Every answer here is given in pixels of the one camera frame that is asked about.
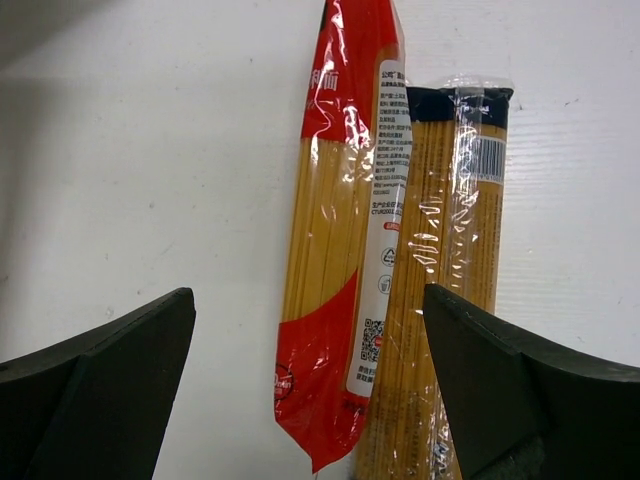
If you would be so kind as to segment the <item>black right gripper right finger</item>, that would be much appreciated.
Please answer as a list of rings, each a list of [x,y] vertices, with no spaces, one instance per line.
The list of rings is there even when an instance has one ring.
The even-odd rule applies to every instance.
[[[465,479],[636,479],[639,370],[562,346],[436,284],[423,317]]]

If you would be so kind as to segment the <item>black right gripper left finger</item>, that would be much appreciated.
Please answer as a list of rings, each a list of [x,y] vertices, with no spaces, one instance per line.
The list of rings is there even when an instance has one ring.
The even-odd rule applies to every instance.
[[[152,478],[195,319],[182,287],[2,363],[2,478]]]

